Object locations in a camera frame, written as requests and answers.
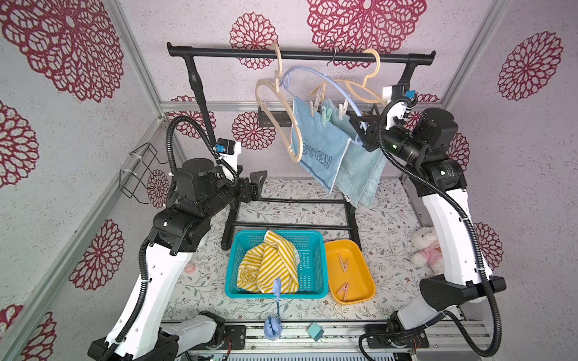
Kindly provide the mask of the blue hello towel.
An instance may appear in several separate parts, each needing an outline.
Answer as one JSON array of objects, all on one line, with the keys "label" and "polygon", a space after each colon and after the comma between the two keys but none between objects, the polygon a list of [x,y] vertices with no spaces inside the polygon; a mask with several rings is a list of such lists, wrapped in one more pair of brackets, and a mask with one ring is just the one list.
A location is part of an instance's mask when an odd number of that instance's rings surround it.
[{"label": "blue hello towel", "polygon": [[327,192],[332,192],[351,138],[332,123],[322,125],[321,113],[312,117],[309,104],[295,97],[293,110],[303,137],[301,166]]}]

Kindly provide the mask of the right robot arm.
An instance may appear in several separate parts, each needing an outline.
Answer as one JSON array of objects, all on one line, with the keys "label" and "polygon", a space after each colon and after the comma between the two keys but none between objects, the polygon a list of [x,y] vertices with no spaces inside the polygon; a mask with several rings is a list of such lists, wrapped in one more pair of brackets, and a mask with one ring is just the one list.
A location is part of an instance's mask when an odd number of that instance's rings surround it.
[{"label": "right robot arm", "polygon": [[[463,169],[446,153],[458,132],[453,115],[439,108],[426,109],[412,131],[389,110],[379,116],[353,116],[349,122],[366,150],[381,150],[410,178],[433,222],[444,262],[442,275],[421,280],[418,296],[394,312],[383,328],[366,329],[358,343],[415,350],[427,344],[426,329],[448,317],[474,353],[495,356],[503,335],[495,295],[507,285],[503,278],[492,274],[485,259],[468,210]],[[450,310],[480,299],[487,299],[493,325],[492,339],[484,347],[475,343]]]}]

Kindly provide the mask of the peach pink clothespin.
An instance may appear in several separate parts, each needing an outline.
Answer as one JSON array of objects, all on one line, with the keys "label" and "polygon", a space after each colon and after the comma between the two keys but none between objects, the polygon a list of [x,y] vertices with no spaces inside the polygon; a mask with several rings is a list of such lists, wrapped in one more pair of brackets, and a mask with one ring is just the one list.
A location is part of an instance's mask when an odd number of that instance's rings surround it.
[{"label": "peach pink clothespin", "polygon": [[341,253],[337,254],[338,260],[340,261],[340,266],[343,272],[347,272],[349,270],[349,259],[347,257],[343,257]]}]

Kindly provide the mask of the cream plastic hanger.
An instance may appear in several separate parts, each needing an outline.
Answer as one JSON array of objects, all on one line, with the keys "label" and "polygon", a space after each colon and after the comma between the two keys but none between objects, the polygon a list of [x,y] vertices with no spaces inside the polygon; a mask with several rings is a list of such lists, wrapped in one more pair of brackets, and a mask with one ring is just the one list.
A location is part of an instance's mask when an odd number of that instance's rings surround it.
[{"label": "cream plastic hanger", "polygon": [[[277,60],[277,69],[275,70],[275,75],[272,80],[270,79],[260,79],[255,86],[254,94],[257,101],[257,105],[260,110],[266,115],[269,121],[274,126],[276,132],[281,136],[285,149],[291,158],[293,163],[299,163],[303,157],[303,137],[300,129],[300,125],[295,116],[293,108],[290,106],[284,95],[281,93],[281,76],[283,74],[283,62],[281,58],[281,50],[278,43],[273,42],[270,48],[275,55]],[[276,117],[277,114],[281,114],[281,111],[271,111],[266,100],[263,100],[260,96],[260,91],[262,89],[267,89],[272,92],[272,94],[280,102],[283,107],[285,116],[291,122],[291,134],[286,135],[281,129],[281,123]]]}]

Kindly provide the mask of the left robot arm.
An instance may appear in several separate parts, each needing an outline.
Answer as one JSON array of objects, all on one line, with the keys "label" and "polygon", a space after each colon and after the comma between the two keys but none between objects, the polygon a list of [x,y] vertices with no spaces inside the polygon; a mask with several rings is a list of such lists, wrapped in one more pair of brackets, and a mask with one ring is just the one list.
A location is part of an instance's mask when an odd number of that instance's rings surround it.
[{"label": "left robot arm", "polygon": [[[197,130],[212,159],[195,158],[177,166],[173,133],[188,123]],[[139,277],[111,332],[93,341],[94,360],[174,360],[200,345],[218,347],[225,340],[225,320],[203,311],[175,328],[161,326],[169,298],[185,266],[206,240],[212,218],[234,202],[260,199],[266,171],[239,177],[193,118],[174,118],[166,131],[172,173],[166,207],[156,214],[138,250]]]}]

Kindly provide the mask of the green clothespin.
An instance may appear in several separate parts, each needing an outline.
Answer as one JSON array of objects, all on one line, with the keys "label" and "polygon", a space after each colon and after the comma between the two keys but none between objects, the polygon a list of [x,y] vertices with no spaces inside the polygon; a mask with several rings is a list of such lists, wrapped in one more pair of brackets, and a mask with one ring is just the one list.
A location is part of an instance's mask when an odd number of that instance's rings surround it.
[{"label": "green clothespin", "polygon": [[322,106],[321,119],[322,119],[322,125],[323,126],[326,126],[328,123],[331,122],[332,113],[333,113],[333,109],[331,107]]}]

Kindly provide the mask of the light blue hanger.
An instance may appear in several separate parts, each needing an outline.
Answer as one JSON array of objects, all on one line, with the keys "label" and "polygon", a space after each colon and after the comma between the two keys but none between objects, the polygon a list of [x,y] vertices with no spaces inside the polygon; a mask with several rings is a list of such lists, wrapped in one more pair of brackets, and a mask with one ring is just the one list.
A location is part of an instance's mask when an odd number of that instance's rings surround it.
[{"label": "light blue hanger", "polygon": [[311,75],[316,76],[317,78],[322,79],[322,87],[326,87],[327,85],[330,85],[331,87],[333,87],[335,90],[338,91],[338,93],[340,93],[344,100],[346,101],[347,105],[343,108],[342,113],[346,114],[346,111],[349,109],[349,107],[352,108],[352,110],[354,111],[356,116],[361,116],[361,111],[358,108],[358,106],[355,104],[355,102],[353,101],[352,97],[349,96],[348,93],[346,93],[345,90],[343,90],[342,87],[340,87],[339,84],[337,84],[336,81],[334,81],[334,79],[328,78],[327,75],[322,74],[321,72],[307,67],[307,66],[292,66],[290,67],[289,70],[285,71],[282,76],[281,76],[281,86],[287,90],[289,93],[291,93],[289,87],[290,87],[290,81],[291,81],[291,75],[295,72],[307,72],[310,73]]}]

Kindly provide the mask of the yellow striped towel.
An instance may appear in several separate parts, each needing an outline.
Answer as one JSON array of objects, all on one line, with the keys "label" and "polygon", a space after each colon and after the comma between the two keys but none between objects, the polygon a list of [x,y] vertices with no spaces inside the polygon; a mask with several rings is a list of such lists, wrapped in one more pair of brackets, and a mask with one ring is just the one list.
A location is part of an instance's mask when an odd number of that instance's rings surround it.
[{"label": "yellow striped towel", "polygon": [[296,246],[278,233],[267,231],[263,241],[245,253],[237,272],[236,286],[249,293],[273,294],[275,280],[281,281],[281,294],[294,294],[300,288]]}]

